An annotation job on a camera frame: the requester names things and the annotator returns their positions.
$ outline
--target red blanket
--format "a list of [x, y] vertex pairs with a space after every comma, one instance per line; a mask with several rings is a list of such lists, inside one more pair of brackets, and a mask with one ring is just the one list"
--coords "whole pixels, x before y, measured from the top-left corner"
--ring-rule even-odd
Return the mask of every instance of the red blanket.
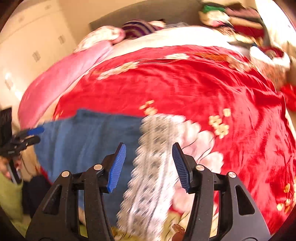
[[80, 108], [145, 116], [139, 107], [154, 100], [150, 106], [158, 113], [183, 115], [213, 132], [209, 116], [223, 116], [229, 108], [231, 116], [223, 120], [229, 134], [216, 138], [212, 151], [223, 154], [221, 173], [238, 174], [274, 233], [296, 201], [295, 140], [282, 94], [255, 68], [231, 68], [229, 55], [247, 61], [231, 50], [193, 45], [145, 48], [110, 59], [60, 99], [54, 117], [73, 116]]

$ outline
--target metal screw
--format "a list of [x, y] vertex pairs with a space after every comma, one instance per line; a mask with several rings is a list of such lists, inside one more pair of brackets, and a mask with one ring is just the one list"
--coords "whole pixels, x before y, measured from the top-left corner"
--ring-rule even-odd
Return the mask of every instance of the metal screw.
[[231, 178], [235, 178], [237, 175], [234, 172], [230, 172], [228, 173], [228, 176], [230, 176]]
[[99, 170], [101, 170], [102, 168], [103, 168], [103, 166], [102, 166], [101, 164], [97, 164], [97, 165], [94, 166], [94, 169], [95, 169], [96, 171], [99, 171]]
[[70, 172], [68, 172], [68, 171], [64, 171], [63, 173], [62, 173], [62, 177], [67, 177], [67, 176], [69, 176], [70, 175]]
[[199, 171], [203, 171], [205, 169], [203, 165], [197, 165], [195, 168]]

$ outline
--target blue cloth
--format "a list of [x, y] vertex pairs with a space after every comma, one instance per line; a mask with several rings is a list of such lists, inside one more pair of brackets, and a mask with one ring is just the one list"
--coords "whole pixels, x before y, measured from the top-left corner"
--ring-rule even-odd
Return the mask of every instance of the blue cloth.
[[[115, 226], [116, 214], [134, 168], [141, 121], [142, 118], [132, 116], [79, 110], [72, 118], [45, 123], [44, 133], [39, 135], [41, 142], [35, 145], [35, 152], [50, 181], [54, 182], [65, 170], [74, 174], [101, 163], [123, 142], [126, 145], [126, 159], [117, 187], [111, 194], [104, 195], [110, 225]], [[79, 206], [84, 207], [81, 191]]]

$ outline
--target green cloth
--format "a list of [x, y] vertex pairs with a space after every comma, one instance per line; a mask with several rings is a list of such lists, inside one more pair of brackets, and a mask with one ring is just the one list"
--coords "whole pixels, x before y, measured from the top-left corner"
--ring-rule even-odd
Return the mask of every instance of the green cloth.
[[28, 225], [22, 223], [22, 183], [14, 184], [0, 172], [0, 206], [15, 228], [25, 236]]
[[221, 11], [221, 12], [225, 12], [225, 8], [222, 8], [222, 7], [214, 7], [214, 6], [209, 6], [209, 5], [205, 5], [203, 7], [203, 13], [207, 13], [209, 11]]

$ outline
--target white lace fabric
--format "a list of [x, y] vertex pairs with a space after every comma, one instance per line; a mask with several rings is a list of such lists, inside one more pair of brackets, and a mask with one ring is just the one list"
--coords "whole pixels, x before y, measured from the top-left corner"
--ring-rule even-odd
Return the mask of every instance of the white lace fabric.
[[182, 141], [184, 120], [183, 116], [163, 114], [143, 119], [135, 168], [118, 213], [121, 231], [145, 241], [161, 240], [178, 179], [172, 145]]

